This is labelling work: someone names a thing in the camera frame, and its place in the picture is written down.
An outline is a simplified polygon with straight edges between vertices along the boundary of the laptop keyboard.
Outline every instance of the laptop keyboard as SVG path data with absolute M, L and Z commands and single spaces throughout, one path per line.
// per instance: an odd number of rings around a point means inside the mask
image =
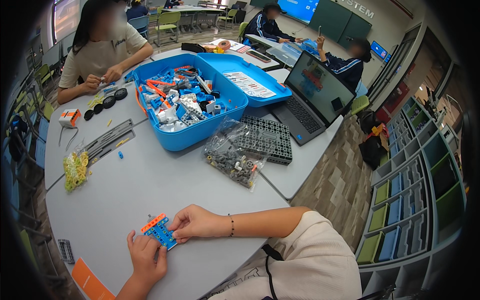
M 320 124 L 312 117 L 312 115 L 295 99 L 290 96 L 286 101 L 287 108 L 302 123 L 303 127 L 309 132 L 314 133 L 320 129 Z

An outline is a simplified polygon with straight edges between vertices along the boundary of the paper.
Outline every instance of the paper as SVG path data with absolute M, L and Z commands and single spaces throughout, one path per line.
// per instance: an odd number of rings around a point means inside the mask
M 90 299 L 115 299 L 115 296 L 98 280 L 81 257 L 73 267 L 72 278 Z
M 211 43 L 208 43 L 208 45 L 215 45 L 217 46 L 218 43 L 220 43 L 221 41 L 224 41 L 225 39 L 224 38 L 219 38 L 219 39 L 216 39 L 215 41 L 211 42 Z M 233 51 L 236 51 L 236 52 L 239 52 L 239 53 L 243 53 L 245 51 L 247 51 L 248 49 L 250 49 L 251 47 L 250 46 L 247 46 L 247 45 L 244 45 L 244 44 L 241 44 L 241 43 L 237 43 L 235 41 L 232 41 L 232 40 L 228 40 L 230 42 L 230 49 L 229 50 L 233 50 Z
M 269 98 L 276 94 L 242 72 L 223 73 L 228 79 L 242 89 L 244 93 L 253 97 Z

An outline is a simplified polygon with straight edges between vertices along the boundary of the black bag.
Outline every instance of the black bag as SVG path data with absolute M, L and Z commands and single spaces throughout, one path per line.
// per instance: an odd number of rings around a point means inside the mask
M 380 165 L 380 158 L 387 154 L 379 136 L 372 135 L 359 145 L 361 157 L 373 170 Z
M 357 123 L 360 125 L 360 129 L 366 134 L 370 134 L 373 127 L 381 124 L 375 117 L 374 111 L 370 109 L 359 112 L 357 117 Z

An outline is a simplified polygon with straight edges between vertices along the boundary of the laptop screen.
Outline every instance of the laptop screen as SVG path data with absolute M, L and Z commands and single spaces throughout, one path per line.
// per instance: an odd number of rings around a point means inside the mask
M 329 126 L 355 97 L 355 91 L 343 82 L 319 59 L 303 51 L 285 80 Z

